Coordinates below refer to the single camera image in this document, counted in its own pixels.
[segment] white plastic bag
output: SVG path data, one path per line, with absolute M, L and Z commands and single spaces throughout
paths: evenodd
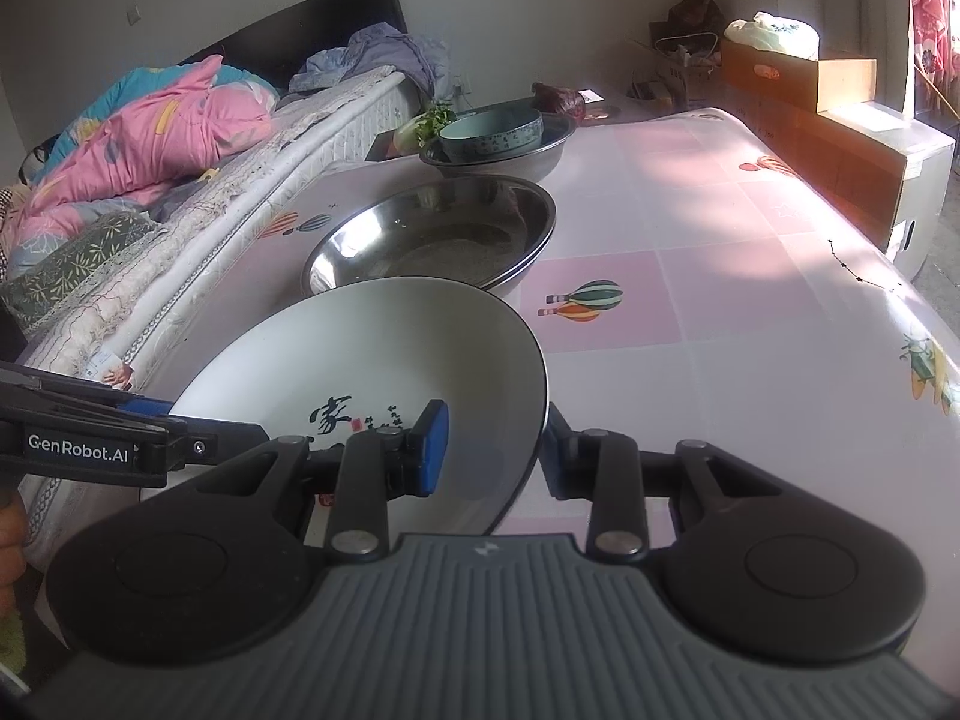
M 788 53 L 800 59 L 820 58 L 820 35 L 808 23 L 757 13 L 751 22 L 736 20 L 724 37 L 734 43 L 753 46 L 764 52 Z

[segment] bowl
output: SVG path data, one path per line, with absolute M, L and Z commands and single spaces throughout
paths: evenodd
M 502 175 L 402 191 L 349 218 L 310 253 L 306 295 L 385 276 L 440 276 L 496 295 L 517 285 L 553 233 L 547 191 Z
M 520 148 L 472 162 L 455 163 L 443 151 L 439 139 L 421 150 L 421 161 L 452 178 L 460 175 L 512 175 L 528 181 L 542 181 L 553 172 L 563 156 L 563 144 L 576 131 L 577 122 L 568 116 L 544 114 L 544 136 L 535 148 Z
M 306 299 L 237 338 L 171 414 L 255 422 L 325 449 L 371 426 L 412 427 L 431 398 L 450 414 L 440 480 L 429 498 L 390 502 L 391 538 L 488 533 L 533 467 L 547 383 L 526 323 L 483 290 L 387 278 Z M 323 543 L 328 512 L 317 505 L 306 543 Z
M 527 105 L 498 105 L 457 119 L 440 131 L 451 162 L 535 148 L 544 135 L 544 115 Z

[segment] gray ribbed surface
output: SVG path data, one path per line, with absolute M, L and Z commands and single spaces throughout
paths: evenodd
M 728 656 L 635 569 L 566 536 L 408 536 L 331 573 L 296 623 L 192 669 L 79 656 L 31 699 L 41 718 L 614 720 L 934 717 L 947 699 L 892 656 L 786 671 Z

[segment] chinese character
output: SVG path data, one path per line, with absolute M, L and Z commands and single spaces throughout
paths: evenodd
M 325 436 L 328 433 L 333 433 L 334 429 L 337 427 L 338 422 L 349 422 L 349 416 L 341 416 L 345 408 L 347 408 L 347 400 L 351 399 L 352 395 L 344 395 L 343 397 L 331 397 L 326 401 L 325 406 L 321 406 L 317 410 L 314 410 L 310 415 L 310 421 L 316 422 L 317 416 L 320 415 L 320 435 Z

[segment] white mattress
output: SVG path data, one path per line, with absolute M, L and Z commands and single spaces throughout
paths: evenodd
M 302 117 L 311 104 L 315 103 L 301 100 L 289 110 L 282 109 L 275 117 L 277 129 Z M 392 73 L 376 82 L 280 151 L 267 170 L 258 172 L 243 193 L 227 204 L 227 210 L 152 281 L 102 343 L 80 347 L 79 357 L 74 344 L 73 357 L 66 360 L 59 351 L 67 346 L 61 332 L 59 338 L 45 338 L 27 357 L 26 365 L 76 373 L 76 367 L 82 369 L 85 361 L 105 349 L 131 365 L 133 389 L 141 389 L 163 355 L 179 341 L 196 307 L 277 212 L 334 163 L 363 160 L 377 134 L 409 121 L 418 108 L 416 88 L 403 74 Z M 68 362 L 73 370 L 65 370 Z M 27 557 L 41 569 L 72 533 L 136 499 L 124 488 L 30 476 L 20 491 L 30 517 Z

